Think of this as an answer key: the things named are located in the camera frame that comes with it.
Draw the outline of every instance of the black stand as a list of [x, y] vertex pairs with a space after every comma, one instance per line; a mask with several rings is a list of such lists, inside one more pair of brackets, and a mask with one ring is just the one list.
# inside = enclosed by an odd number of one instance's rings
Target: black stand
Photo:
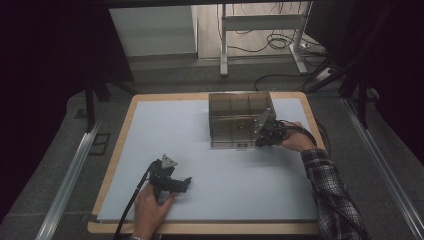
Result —
[[394, 3], [385, 2], [381, 8], [380, 13], [364, 42], [361, 46], [359, 53], [356, 55], [355, 59], [349, 63], [347, 66], [340, 69], [338, 72], [331, 74], [326, 79], [321, 82], [309, 87], [306, 92], [311, 93], [315, 92], [318, 89], [330, 84], [331, 82], [339, 79], [340, 77], [346, 75], [346, 79], [343, 81], [342, 85], [339, 88], [339, 94], [341, 97], [350, 97], [358, 86], [358, 118], [359, 121], [365, 128], [366, 124], [366, 103], [367, 103], [367, 78], [365, 67], [365, 58], [367, 53], [371, 49], [377, 35], [380, 33], [384, 23], [386, 22], [389, 14], [393, 9]]
[[105, 80], [108, 80], [113, 85], [121, 88], [122, 90], [128, 92], [131, 95], [137, 95], [138, 92], [122, 82], [112, 81], [109, 77], [105, 75], [97, 74], [95, 77], [89, 76], [85, 82], [85, 103], [87, 108], [87, 129], [86, 133], [91, 132], [93, 130], [94, 124], [96, 123], [96, 116], [94, 112], [94, 95], [93, 91], [96, 93], [96, 96], [100, 101], [109, 101], [111, 94], [109, 89], [105, 84]]

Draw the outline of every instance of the human hand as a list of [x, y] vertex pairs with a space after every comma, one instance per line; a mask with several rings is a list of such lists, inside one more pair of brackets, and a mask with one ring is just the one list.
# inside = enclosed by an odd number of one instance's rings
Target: human hand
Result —
[[135, 228], [132, 236], [151, 239], [155, 230], [162, 224], [172, 203], [177, 196], [171, 193], [169, 198], [161, 206], [157, 203], [154, 187], [147, 183], [135, 199]]
[[[294, 122], [293, 124], [302, 127], [300, 122]], [[286, 133], [286, 139], [281, 142], [281, 146], [297, 152], [303, 152], [309, 149], [314, 149], [316, 146], [312, 143], [311, 139], [303, 133], [297, 132], [295, 130], [288, 130]]]

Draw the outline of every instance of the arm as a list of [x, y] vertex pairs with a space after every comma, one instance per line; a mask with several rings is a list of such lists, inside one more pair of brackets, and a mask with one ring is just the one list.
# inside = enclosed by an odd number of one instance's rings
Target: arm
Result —
[[132, 237], [151, 239], [155, 230], [162, 224], [174, 202], [176, 194], [172, 193], [161, 206], [156, 202], [153, 186], [150, 183], [135, 199], [135, 228]]
[[306, 175], [315, 191], [321, 237], [367, 239], [368, 234], [360, 213], [350, 199], [347, 187], [327, 152], [316, 148], [311, 140], [301, 133], [291, 131], [287, 135], [282, 146], [300, 152]]

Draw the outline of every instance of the aluminum rail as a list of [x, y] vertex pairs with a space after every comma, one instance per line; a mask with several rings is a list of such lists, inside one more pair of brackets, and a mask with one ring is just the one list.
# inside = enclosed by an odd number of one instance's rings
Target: aluminum rail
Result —
[[106, 111], [106, 107], [101, 105], [97, 121], [90, 133], [85, 133], [78, 149], [69, 165], [68, 171], [63, 178], [62, 184], [56, 194], [55, 199], [44, 219], [43, 224], [37, 234], [36, 240], [49, 240], [53, 237], [60, 218], [62, 217], [63, 211], [65, 210], [66, 204], [68, 203], [69, 197], [71, 196], [72, 190], [74, 189], [75, 183], [81, 172], [82, 166], [84, 165], [85, 159], [87, 158], [91, 144], [94, 141], [97, 130], [102, 122], [103, 115]]
[[346, 107], [346, 110], [362, 141], [365, 143], [365, 146], [367, 147], [367, 150], [371, 155], [375, 166], [377, 167], [381, 177], [387, 185], [387, 188], [392, 194], [393, 199], [395, 200], [406, 222], [411, 228], [412, 233], [416, 239], [424, 239], [424, 225], [418, 211], [412, 204], [408, 195], [403, 190], [390, 166], [387, 164], [373, 137], [369, 131], [364, 129], [362, 124], [359, 122], [358, 118], [356, 117], [356, 109], [353, 106], [352, 101], [346, 98], [342, 98], [341, 100]]

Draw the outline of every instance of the plaid shirt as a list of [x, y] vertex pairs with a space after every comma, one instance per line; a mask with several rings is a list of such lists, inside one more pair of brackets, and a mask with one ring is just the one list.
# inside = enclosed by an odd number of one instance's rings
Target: plaid shirt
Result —
[[318, 225], [323, 239], [366, 239], [353, 227], [356, 224], [368, 236], [356, 206], [349, 197], [347, 187], [338, 174], [328, 153], [322, 149], [301, 152], [306, 175], [315, 190], [318, 208]]

